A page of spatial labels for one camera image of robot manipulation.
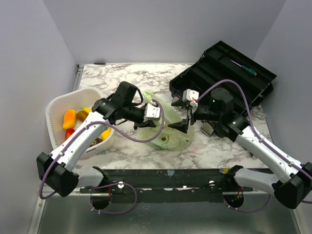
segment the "gray wall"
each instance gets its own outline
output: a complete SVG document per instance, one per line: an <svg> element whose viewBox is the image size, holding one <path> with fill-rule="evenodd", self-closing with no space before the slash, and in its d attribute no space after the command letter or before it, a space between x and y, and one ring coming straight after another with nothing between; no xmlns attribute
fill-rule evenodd
<svg viewBox="0 0 312 234"><path fill-rule="evenodd" d="M78 63L195 62L219 40L254 57L285 0L44 0Z"/></svg>
<svg viewBox="0 0 312 234"><path fill-rule="evenodd" d="M42 0L0 1L0 232L27 233L36 157L51 151L44 111L70 92L76 63Z"/></svg>
<svg viewBox="0 0 312 234"><path fill-rule="evenodd" d="M277 74L263 104L273 141L304 163L312 162L311 12L311 1L288 0L255 56ZM302 206L310 221L312 205Z"/></svg>

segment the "marble tabletop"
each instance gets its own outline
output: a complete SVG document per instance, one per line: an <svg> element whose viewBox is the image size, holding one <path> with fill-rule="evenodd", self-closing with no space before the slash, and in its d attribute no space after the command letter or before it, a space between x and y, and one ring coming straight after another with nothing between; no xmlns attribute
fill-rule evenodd
<svg viewBox="0 0 312 234"><path fill-rule="evenodd" d="M171 103L169 81L190 65L168 63L85 65L79 88L96 87L109 96L121 81L127 81L136 85L142 92L152 90L164 101ZM252 110L252 118L255 127L271 139L261 106ZM195 124L194 142L183 151L156 150L115 133L115 141L108 151L80 160L77 166L78 168L98 166L102 169L196 169L234 165L247 168L266 167L250 152L228 138L219 138L215 135L207 137L200 131L200 126L201 123ZM126 122L119 128L132 137L138 137L138 132L133 129L131 122Z"/></svg>

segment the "green plastic bag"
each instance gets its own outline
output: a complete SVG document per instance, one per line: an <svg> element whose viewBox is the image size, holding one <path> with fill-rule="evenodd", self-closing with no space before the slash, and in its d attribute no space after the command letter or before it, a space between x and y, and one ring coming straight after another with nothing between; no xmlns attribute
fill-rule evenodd
<svg viewBox="0 0 312 234"><path fill-rule="evenodd" d="M160 150L183 150L187 148L194 140L194 126L189 126L187 134L182 133L177 129L169 128L168 124L180 122L182 121L182 118L174 111L172 106L162 101L159 97L157 97L150 91L144 91L143 96L149 103L152 102L152 99L159 101L165 112L165 126L163 130L156 139L148 142L147 144L153 148ZM161 125L161 120L153 122L156 125L155 128L140 128L140 139L151 138L158 132Z"/></svg>

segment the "black toolbox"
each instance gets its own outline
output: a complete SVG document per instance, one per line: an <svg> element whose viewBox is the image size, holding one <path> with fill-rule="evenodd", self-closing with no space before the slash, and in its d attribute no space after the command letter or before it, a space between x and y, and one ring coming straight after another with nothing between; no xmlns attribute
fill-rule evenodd
<svg viewBox="0 0 312 234"><path fill-rule="evenodd" d="M247 74L240 66L231 62L231 59L255 70L257 75L253 77ZM271 82L275 78L276 75L269 70L219 41L207 49L195 64L170 81L170 92L172 97L178 98L186 89L196 90L201 95L218 81L232 79L243 89L249 107L253 108L273 90ZM234 111L245 115L246 108L239 90L231 83L223 83L220 87L227 89L234 97ZM207 94L200 103L208 105L210 94Z"/></svg>

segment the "red tomato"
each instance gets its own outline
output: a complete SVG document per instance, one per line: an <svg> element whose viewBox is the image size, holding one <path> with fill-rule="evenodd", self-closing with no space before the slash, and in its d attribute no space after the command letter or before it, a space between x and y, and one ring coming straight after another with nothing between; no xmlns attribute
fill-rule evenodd
<svg viewBox="0 0 312 234"><path fill-rule="evenodd" d="M74 133L74 129L72 129L72 128L69 128L69 129L67 129L66 130L66 133L65 133L65 138L66 138L66 140Z"/></svg>

